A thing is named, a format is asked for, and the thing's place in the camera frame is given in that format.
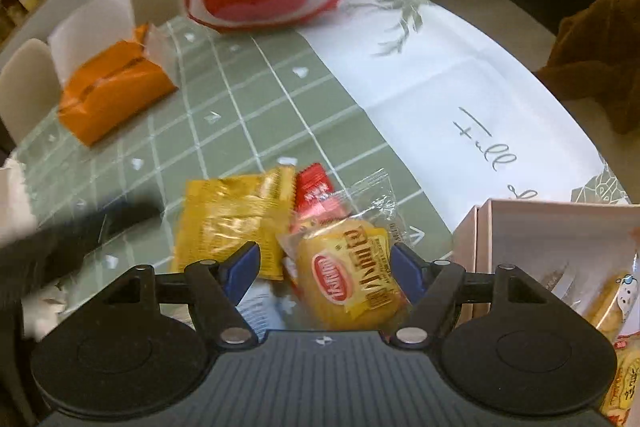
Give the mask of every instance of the floor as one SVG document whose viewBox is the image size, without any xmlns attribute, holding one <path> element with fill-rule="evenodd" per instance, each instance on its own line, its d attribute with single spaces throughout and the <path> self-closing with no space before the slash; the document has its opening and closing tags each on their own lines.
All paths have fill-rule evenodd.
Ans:
<svg viewBox="0 0 640 427">
<path fill-rule="evenodd" d="M 482 30 L 530 71 L 545 65 L 555 36 L 509 0 L 433 0 Z M 564 104 L 616 173 L 634 203 L 640 203 L 640 129 L 620 136 L 593 100 Z"/>
</svg>

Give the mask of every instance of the red oval logo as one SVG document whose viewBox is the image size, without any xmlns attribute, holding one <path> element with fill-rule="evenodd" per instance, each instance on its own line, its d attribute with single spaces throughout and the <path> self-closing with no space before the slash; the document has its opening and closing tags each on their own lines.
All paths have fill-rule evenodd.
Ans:
<svg viewBox="0 0 640 427">
<path fill-rule="evenodd" d="M 311 270 L 324 296 L 335 304 L 344 304 L 351 296 L 349 280 L 338 261 L 322 253 L 311 259 Z"/>
</svg>

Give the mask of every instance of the round black disc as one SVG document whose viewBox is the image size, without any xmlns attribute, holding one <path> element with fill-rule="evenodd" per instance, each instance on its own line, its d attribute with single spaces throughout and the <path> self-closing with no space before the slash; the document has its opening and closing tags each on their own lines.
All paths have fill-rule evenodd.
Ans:
<svg viewBox="0 0 640 427">
<path fill-rule="evenodd" d="M 615 372 L 610 344 L 578 315 L 556 321 L 535 306 L 457 327 L 442 344 L 445 372 L 459 390 L 505 413 L 556 416 L 594 405 Z"/>
<path fill-rule="evenodd" d="M 187 325 L 122 311 L 95 318 L 56 328 L 32 356 L 34 379 L 56 409 L 105 419 L 142 415 L 167 407 L 201 378 L 206 349 Z"/>
</svg>

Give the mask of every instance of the metal screw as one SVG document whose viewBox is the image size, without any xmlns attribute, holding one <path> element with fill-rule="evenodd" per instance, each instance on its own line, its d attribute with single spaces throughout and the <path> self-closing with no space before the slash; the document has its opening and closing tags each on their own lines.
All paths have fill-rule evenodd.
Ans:
<svg viewBox="0 0 640 427">
<path fill-rule="evenodd" d="M 227 344 L 244 344 L 251 340 L 251 331 L 244 328 L 226 328 L 221 334 L 220 338 Z"/>
<path fill-rule="evenodd" d="M 396 337 L 404 344 L 420 344 L 428 336 L 427 332 L 421 328 L 402 328 L 396 332 Z"/>
</svg>

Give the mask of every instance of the table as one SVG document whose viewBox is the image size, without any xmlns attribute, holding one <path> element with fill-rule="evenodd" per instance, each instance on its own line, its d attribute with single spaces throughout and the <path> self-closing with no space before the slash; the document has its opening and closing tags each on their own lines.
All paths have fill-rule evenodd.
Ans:
<svg viewBox="0 0 640 427">
<path fill-rule="evenodd" d="M 414 249 L 446 255 L 488 197 L 624 203 L 594 146 L 495 42 L 427 0 L 348 0 L 280 32 L 217 36 L 167 23 L 180 89 L 92 149 L 55 110 L 18 146 L 39 223 L 158 190 L 153 233 L 124 234 L 71 281 L 70 309 L 135 264 L 170 269 L 189 179 L 320 162 L 336 189 L 385 168 Z"/>
</svg>

